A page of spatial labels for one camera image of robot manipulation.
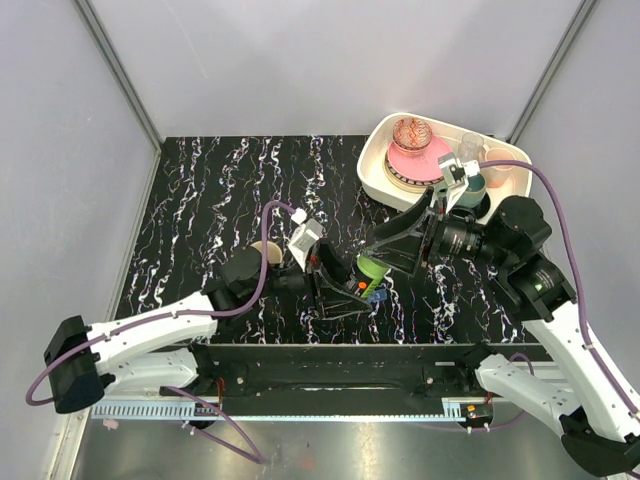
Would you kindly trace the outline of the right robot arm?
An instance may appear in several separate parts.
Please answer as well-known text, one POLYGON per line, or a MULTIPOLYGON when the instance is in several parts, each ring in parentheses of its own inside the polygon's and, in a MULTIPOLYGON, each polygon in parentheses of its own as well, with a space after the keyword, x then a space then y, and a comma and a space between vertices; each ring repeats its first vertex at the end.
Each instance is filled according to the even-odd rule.
POLYGON ((514 403, 558 435, 574 462, 593 476, 632 474, 639 466, 639 395, 610 356, 597 351, 579 294, 542 253, 551 233, 532 198, 508 196, 487 223, 478 224, 446 214, 425 192, 375 228, 365 254, 410 275, 440 255, 494 267, 494 296, 544 347, 570 389, 549 385, 487 347, 474 348, 454 371, 455 387, 466 396, 485 390, 514 403))

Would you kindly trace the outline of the green pill bottle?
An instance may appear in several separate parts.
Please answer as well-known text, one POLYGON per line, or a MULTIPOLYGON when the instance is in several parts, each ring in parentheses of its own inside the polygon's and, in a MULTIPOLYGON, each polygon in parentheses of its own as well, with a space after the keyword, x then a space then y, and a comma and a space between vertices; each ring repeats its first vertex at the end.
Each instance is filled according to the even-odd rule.
POLYGON ((346 289, 355 296, 368 299, 389 270, 387 264, 366 255, 359 255, 348 275, 346 289))

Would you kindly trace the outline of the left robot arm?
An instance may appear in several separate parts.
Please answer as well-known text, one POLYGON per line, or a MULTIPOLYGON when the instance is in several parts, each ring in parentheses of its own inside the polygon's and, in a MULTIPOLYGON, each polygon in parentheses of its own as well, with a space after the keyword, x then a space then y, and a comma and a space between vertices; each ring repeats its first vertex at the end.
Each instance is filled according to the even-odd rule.
POLYGON ((150 313, 88 325, 79 316, 62 321, 44 352, 53 404, 59 414, 74 413, 101 400, 108 387, 123 382, 117 368, 140 355, 179 341, 209 339, 245 314, 266 293, 291 297, 310 290, 316 310, 327 320, 370 311, 374 280, 360 256, 346 267, 324 240, 289 245, 295 263, 269 259, 272 243, 237 250, 208 289, 150 313))

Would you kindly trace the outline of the blue pill organizer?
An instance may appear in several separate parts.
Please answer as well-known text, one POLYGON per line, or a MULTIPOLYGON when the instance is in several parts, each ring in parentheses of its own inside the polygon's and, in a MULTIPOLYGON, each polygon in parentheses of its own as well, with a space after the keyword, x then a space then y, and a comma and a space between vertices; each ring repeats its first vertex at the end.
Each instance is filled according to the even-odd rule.
POLYGON ((378 304, 380 302, 385 302, 387 298, 388 293, 385 289, 377 289, 367 297, 367 301, 370 304, 378 304))

